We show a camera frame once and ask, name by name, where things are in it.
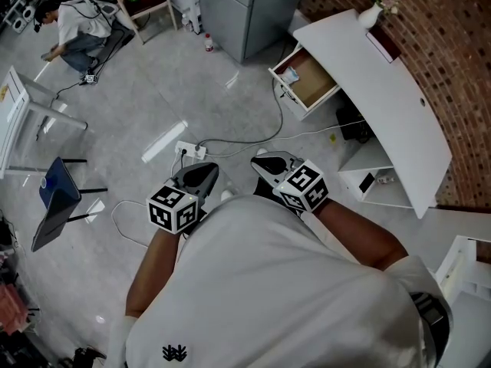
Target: blue chair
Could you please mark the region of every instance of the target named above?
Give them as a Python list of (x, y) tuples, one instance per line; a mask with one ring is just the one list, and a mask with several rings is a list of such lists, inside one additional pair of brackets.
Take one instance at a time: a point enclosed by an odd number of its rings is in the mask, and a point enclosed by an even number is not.
[(32, 241), (32, 252), (36, 252), (61, 235), (67, 222), (91, 216), (91, 214), (83, 214), (70, 218), (81, 202), (83, 194), (107, 191), (107, 188), (78, 189), (65, 163), (87, 163), (87, 160), (58, 157), (46, 172), (45, 184), (39, 188), (39, 195), (46, 207), (46, 215)]

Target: white vase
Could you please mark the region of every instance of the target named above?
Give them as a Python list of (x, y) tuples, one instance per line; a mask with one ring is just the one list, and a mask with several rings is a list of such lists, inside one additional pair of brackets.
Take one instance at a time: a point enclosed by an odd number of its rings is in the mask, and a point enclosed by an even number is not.
[(378, 15), (383, 11), (377, 3), (374, 4), (372, 8), (367, 11), (363, 11), (360, 16), (358, 16), (358, 21), (364, 28), (373, 28), (375, 23), (377, 23)]

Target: bottle with red label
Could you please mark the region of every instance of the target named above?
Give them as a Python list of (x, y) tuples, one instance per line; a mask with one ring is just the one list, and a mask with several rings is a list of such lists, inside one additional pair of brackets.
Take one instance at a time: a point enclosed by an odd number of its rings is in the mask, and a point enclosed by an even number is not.
[(207, 52), (213, 52), (213, 39), (208, 33), (205, 34), (205, 49)]

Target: open drawer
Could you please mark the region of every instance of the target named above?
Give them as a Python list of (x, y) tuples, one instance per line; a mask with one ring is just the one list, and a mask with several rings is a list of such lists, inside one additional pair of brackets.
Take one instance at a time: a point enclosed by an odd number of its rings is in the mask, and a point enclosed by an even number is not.
[[(288, 67), (300, 77), (292, 84), (286, 84), (282, 79)], [(269, 68), (269, 72), (279, 83), (280, 95), (287, 93), (290, 96), (283, 99), (300, 120), (340, 90), (331, 75), (302, 47), (296, 48), (273, 69)]]

